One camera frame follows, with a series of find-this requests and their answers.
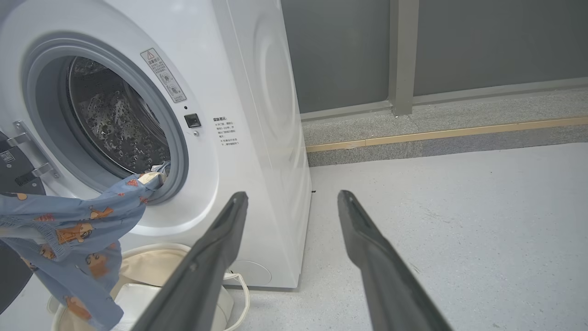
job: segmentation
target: blue garment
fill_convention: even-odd
[[[2,193],[0,230],[12,237],[0,240],[72,313],[97,330],[110,330],[123,314],[110,296],[122,262],[118,239],[137,224],[161,186],[162,175],[152,176],[132,175],[91,200]],[[35,230],[45,243],[30,239]]]

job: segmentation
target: label on door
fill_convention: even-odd
[[[157,75],[161,84],[163,84],[165,89],[168,90],[169,96],[174,103],[186,100],[186,95],[183,93],[180,84],[178,84],[172,73],[169,71],[168,66],[165,65],[155,49],[148,49],[141,53],[141,56],[151,67],[151,70]]]

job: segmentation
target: speckled floor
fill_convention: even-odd
[[[576,143],[312,168],[300,288],[253,291],[240,329],[371,329],[337,216],[347,189],[455,330],[586,330],[586,164]]]

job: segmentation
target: washing machine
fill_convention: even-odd
[[[0,131],[34,168],[18,185],[89,199],[169,164],[123,250],[191,246],[245,191],[231,271],[298,286],[311,183],[279,0],[2,6]]]

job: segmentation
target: clothing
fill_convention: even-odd
[[[0,240],[72,313],[110,330],[122,317],[110,297],[121,268],[118,239],[141,219],[164,179],[135,174],[91,200],[0,193]]]

